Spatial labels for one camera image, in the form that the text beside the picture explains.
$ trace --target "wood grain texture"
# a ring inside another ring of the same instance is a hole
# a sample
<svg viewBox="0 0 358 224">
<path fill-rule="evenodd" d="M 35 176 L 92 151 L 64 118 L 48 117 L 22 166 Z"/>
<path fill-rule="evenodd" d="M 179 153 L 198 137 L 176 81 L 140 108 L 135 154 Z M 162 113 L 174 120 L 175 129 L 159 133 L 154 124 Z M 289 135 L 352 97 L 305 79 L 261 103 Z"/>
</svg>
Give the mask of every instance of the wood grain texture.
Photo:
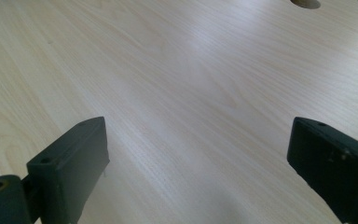
<svg viewBox="0 0 358 224">
<path fill-rule="evenodd" d="M 358 1 L 0 0 L 0 175 L 105 116 L 79 223 L 339 223 L 295 116 L 358 139 Z"/>
</svg>

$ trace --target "table surface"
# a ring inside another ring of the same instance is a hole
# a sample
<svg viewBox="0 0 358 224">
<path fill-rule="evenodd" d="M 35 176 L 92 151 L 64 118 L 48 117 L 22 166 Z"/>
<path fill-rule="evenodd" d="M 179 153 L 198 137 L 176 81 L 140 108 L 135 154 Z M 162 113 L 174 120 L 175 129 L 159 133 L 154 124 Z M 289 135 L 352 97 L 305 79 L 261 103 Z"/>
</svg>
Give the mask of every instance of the table surface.
<svg viewBox="0 0 358 224">
<path fill-rule="evenodd" d="M 0 175 L 104 116 L 79 223 L 339 223 L 294 117 L 358 139 L 358 1 L 0 1 Z"/>
</svg>

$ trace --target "clamp jaw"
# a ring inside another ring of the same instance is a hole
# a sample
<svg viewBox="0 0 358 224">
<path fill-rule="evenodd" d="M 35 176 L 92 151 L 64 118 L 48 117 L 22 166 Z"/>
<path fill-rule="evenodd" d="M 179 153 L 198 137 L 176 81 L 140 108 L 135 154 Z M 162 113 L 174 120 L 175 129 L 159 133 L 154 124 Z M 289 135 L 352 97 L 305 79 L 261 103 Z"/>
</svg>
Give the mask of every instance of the clamp jaw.
<svg viewBox="0 0 358 224">
<path fill-rule="evenodd" d="M 27 162 L 25 178 L 0 176 L 0 224 L 77 223 L 108 163 L 104 118 L 78 123 Z"/>
</svg>

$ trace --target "cable hole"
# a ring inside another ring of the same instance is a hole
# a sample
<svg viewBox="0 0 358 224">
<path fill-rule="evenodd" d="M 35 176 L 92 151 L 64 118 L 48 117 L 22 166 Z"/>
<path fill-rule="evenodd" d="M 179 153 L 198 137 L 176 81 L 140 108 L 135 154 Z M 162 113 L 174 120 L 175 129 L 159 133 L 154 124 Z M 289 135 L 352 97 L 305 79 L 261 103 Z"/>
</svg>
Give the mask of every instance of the cable hole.
<svg viewBox="0 0 358 224">
<path fill-rule="evenodd" d="M 290 0 L 293 4 L 298 7 L 307 9 L 315 9 L 321 7 L 321 3 L 318 0 Z"/>
</svg>

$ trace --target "wooden table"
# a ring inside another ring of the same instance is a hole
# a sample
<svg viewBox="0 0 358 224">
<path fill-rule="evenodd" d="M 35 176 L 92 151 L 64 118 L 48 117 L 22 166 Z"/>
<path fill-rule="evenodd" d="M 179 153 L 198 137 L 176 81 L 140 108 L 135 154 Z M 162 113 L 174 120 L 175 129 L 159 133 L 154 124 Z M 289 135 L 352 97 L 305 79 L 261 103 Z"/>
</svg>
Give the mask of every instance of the wooden table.
<svg viewBox="0 0 358 224">
<path fill-rule="evenodd" d="M 295 116 L 358 139 L 358 1 L 0 1 L 0 175 L 104 116 L 79 223 L 339 223 L 286 161 Z"/>
</svg>

